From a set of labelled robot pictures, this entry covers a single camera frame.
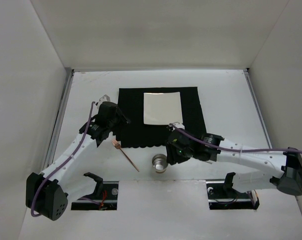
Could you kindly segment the metal cup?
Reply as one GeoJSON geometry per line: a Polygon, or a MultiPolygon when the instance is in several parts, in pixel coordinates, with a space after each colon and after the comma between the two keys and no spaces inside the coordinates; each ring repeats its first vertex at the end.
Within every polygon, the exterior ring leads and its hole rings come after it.
{"type": "Polygon", "coordinates": [[[164,173],[168,165],[167,156],[164,154],[157,154],[152,158],[152,166],[158,174],[164,173]]]}

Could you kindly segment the copper fork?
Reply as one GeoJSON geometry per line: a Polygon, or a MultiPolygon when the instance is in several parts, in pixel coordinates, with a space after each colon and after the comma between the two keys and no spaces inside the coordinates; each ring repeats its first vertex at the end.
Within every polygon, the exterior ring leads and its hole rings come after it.
{"type": "Polygon", "coordinates": [[[120,150],[121,153],[125,156],[125,158],[130,162],[130,164],[139,172],[140,170],[138,167],[134,164],[134,162],[129,158],[129,156],[123,151],[121,144],[116,140],[113,139],[112,141],[113,146],[117,149],[120,150]]]}

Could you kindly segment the square white plate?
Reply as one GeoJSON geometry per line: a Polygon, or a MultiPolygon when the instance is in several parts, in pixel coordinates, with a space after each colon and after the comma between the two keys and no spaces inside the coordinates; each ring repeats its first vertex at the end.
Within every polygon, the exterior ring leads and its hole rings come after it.
{"type": "Polygon", "coordinates": [[[164,126],[183,123],[180,92],[143,94],[143,123],[164,126]]]}

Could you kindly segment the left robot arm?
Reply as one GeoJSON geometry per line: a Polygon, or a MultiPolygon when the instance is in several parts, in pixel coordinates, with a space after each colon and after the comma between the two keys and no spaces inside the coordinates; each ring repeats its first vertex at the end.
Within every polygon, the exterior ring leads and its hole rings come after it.
{"type": "Polygon", "coordinates": [[[96,115],[90,114],[79,129],[71,145],[51,165],[40,173],[32,172],[26,179],[25,205],[32,217],[44,216],[56,221],[69,203],[89,197],[99,197],[103,192],[103,178],[86,171],[73,177],[89,152],[96,150],[111,132],[129,124],[116,103],[92,102],[96,115]]]}

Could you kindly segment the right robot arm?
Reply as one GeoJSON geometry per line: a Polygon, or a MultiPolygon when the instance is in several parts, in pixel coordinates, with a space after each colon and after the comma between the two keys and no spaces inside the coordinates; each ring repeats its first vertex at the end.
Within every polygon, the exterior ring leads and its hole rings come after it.
{"type": "Polygon", "coordinates": [[[224,179],[225,191],[244,193],[276,189],[287,195],[302,195],[302,151],[296,148],[258,149],[211,133],[196,138],[176,126],[165,147],[166,160],[170,165],[193,158],[202,162],[231,163],[252,169],[248,173],[229,172],[224,179]]]}

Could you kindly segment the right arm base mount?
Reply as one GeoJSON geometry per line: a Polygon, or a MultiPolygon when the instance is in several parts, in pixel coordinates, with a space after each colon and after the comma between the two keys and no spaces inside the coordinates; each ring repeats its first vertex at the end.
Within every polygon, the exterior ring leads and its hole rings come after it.
{"type": "Polygon", "coordinates": [[[235,175],[235,172],[231,172],[224,180],[206,181],[210,210],[257,210],[259,208],[260,199],[255,190],[241,193],[232,188],[235,175]]]}

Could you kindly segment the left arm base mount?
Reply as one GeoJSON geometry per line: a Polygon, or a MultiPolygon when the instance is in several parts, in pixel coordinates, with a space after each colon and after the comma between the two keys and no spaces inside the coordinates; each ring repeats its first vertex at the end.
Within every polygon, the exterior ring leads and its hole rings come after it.
{"type": "Polygon", "coordinates": [[[87,172],[84,174],[95,182],[94,191],[71,204],[72,211],[115,211],[118,207],[119,182],[104,181],[101,177],[87,172]]]}

